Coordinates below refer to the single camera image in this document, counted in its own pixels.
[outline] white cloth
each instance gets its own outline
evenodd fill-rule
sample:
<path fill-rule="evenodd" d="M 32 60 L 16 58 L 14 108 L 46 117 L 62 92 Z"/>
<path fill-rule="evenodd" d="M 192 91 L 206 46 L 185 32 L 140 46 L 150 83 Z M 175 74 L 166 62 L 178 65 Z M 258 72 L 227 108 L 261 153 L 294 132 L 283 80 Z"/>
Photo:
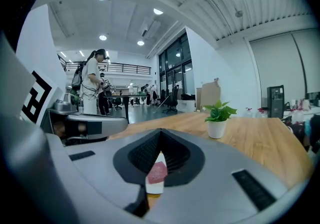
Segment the white cloth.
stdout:
<path fill-rule="evenodd" d="M 89 74 L 94 74 L 97 78 L 100 78 L 98 61 L 95 58 L 91 58 L 82 70 L 82 86 L 80 92 L 88 95 L 96 94 L 94 90 L 98 90 L 99 86 L 97 83 L 92 82 L 89 78 Z"/>
<path fill-rule="evenodd" d="M 98 62 L 95 58 L 91 58 L 83 67 L 80 96 L 83 98 L 84 113 L 97 114 L 96 95 L 99 90 L 99 85 L 88 78 L 89 74 L 94 74 L 98 78 L 100 77 Z"/>
<path fill-rule="evenodd" d="M 97 99 L 93 96 L 91 99 L 83 97 L 84 114 L 97 114 Z"/>

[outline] green plant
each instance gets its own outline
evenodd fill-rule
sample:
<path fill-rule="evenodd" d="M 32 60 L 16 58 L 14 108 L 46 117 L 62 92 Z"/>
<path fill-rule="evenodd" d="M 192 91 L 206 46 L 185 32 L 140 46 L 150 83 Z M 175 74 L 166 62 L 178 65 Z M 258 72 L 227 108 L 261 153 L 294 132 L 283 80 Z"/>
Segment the green plant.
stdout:
<path fill-rule="evenodd" d="M 229 102 L 221 103 L 220 99 L 213 106 L 204 106 L 210 110 L 210 117 L 205 119 L 205 122 L 223 122 L 230 118 L 230 115 L 236 114 L 236 109 L 233 109 L 226 104 Z"/>

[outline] black hair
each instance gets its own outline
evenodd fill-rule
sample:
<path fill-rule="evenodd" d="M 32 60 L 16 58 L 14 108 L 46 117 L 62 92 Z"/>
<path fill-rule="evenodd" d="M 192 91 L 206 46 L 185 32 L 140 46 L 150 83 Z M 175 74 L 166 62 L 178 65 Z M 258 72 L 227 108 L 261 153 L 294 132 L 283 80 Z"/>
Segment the black hair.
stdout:
<path fill-rule="evenodd" d="M 90 56 L 87 58 L 87 60 L 85 61 L 84 65 L 85 66 L 87 64 L 87 62 L 93 58 L 96 55 L 103 55 L 106 56 L 106 51 L 104 49 L 99 49 L 99 50 L 93 50 L 90 54 Z"/>

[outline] red object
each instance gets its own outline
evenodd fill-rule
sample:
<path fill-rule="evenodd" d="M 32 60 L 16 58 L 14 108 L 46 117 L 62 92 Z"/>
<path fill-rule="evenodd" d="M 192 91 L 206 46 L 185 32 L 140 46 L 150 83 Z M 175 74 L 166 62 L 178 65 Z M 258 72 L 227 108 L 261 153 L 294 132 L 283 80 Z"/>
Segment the red object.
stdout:
<path fill-rule="evenodd" d="M 165 180 L 165 177 L 168 175 L 167 167 L 163 162 L 156 162 L 151 171 L 149 172 L 147 178 L 149 181 L 149 184 L 156 184 L 163 182 Z"/>

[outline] white pot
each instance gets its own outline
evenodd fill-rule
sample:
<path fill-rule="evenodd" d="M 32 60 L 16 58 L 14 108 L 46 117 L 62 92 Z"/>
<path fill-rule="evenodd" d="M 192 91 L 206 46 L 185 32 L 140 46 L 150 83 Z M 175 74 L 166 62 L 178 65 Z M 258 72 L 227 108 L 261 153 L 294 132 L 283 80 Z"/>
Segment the white pot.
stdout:
<path fill-rule="evenodd" d="M 207 122 L 208 135 L 211 138 L 221 138 L 224 135 L 227 121 L 223 122 Z"/>

